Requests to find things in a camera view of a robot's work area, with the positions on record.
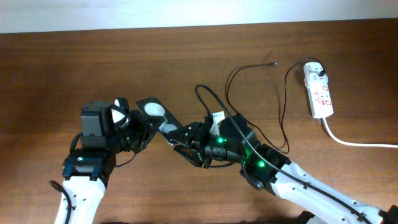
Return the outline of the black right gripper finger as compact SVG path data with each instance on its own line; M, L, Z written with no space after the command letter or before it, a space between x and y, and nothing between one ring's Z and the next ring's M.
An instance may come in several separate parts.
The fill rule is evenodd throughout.
M195 167L203 166L203 159L201 154L196 149L190 149L183 145L176 145L174 151L180 154L184 159Z
M167 134L167 139L184 146L190 146L201 126L202 123L194 122L184 126L183 128L170 131Z

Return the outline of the black smartphone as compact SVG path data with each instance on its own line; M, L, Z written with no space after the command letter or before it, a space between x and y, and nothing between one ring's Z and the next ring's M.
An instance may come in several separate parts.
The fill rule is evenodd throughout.
M167 135L171 131L183 128L173 114L155 96L145 98L136 102L140 112L150 119L158 119L155 127L164 139L171 145L176 145L177 141L170 139Z

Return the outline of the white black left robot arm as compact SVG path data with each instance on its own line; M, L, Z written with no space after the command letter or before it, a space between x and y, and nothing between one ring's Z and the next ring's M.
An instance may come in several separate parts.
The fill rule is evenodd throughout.
M71 141L63 162L63 182L50 185L61 193L56 223L92 223L120 152L140 153L151 142L161 115L130 110L127 99L94 101L81 108L82 131Z

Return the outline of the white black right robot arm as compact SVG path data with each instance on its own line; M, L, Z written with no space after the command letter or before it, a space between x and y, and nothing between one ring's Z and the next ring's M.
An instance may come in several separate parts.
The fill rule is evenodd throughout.
M170 131L174 150L195 167L212 161L241 166L240 174L256 190L304 208L298 223L397 223L397 205L389 210L362 203L324 184L287 156L261 143L241 115L225 118L218 134L208 123L194 122Z

